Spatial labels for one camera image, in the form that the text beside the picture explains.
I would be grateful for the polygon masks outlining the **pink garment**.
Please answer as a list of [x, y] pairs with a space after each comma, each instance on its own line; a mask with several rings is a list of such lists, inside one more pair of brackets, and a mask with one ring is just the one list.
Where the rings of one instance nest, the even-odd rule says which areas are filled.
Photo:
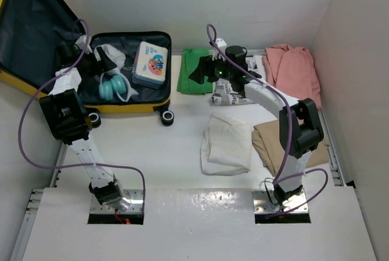
[[265, 51], [263, 65], [267, 82], [289, 96], [310, 98], [318, 109], [322, 108], [320, 83], [309, 49], [277, 44]]

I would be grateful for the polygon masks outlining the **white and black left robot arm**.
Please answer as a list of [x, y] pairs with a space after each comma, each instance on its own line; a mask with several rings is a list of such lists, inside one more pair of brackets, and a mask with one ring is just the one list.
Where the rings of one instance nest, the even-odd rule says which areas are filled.
[[88, 174], [89, 190], [97, 202], [124, 212], [131, 202], [125, 198], [114, 172], [103, 163], [91, 131], [98, 127], [99, 115], [81, 102], [78, 88], [84, 76], [104, 73], [88, 42], [65, 44], [57, 49], [61, 68], [53, 78], [50, 93], [39, 100], [55, 139], [71, 148]]

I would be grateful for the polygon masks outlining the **cream cloth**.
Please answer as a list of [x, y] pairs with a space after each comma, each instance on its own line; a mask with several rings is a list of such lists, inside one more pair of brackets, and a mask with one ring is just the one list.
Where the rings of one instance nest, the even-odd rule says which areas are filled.
[[252, 123], [221, 113], [212, 114], [203, 132], [201, 172], [207, 176], [235, 176], [250, 172], [252, 130]]

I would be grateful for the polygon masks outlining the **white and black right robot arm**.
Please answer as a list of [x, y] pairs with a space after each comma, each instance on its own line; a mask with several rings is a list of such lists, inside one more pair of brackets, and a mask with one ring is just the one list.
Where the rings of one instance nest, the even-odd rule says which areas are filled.
[[285, 155], [273, 180], [274, 197], [282, 204], [298, 195], [303, 189], [302, 176], [311, 153], [324, 138], [315, 102], [291, 97], [250, 71], [246, 52], [240, 46], [229, 46], [223, 54], [201, 57], [189, 78], [200, 85], [227, 80], [235, 92], [260, 104], [278, 119], [279, 140]]

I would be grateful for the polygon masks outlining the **newspaper print cloth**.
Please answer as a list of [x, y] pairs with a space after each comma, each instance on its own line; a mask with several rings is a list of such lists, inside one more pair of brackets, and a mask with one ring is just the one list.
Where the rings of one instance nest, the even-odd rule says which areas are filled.
[[[248, 70], [255, 72], [262, 78], [265, 77], [265, 69], [263, 65], [263, 56], [254, 55], [246, 58]], [[230, 106], [230, 105], [247, 105], [253, 104], [254, 101], [245, 98], [232, 89], [231, 84], [227, 80], [219, 79], [214, 84], [213, 94], [211, 96], [212, 104], [218, 106]]]

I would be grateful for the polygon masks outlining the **green cloth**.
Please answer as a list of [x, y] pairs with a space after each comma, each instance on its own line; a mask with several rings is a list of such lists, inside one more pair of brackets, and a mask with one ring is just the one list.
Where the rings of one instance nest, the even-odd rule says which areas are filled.
[[185, 95], [204, 95], [213, 92], [212, 83], [205, 82], [200, 85], [189, 78], [189, 75], [198, 67], [199, 59], [210, 54], [211, 51], [208, 49], [186, 48], [183, 50], [177, 91]]

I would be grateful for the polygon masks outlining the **teal headphones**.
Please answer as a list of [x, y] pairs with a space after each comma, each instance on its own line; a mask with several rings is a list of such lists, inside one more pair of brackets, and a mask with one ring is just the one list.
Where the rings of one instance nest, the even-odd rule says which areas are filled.
[[100, 84], [98, 86], [98, 93], [101, 99], [110, 101], [116, 96], [120, 101], [128, 102], [131, 97], [139, 95], [122, 73], [114, 74], [109, 80], [104, 80], [104, 76], [104, 74], [100, 76]]

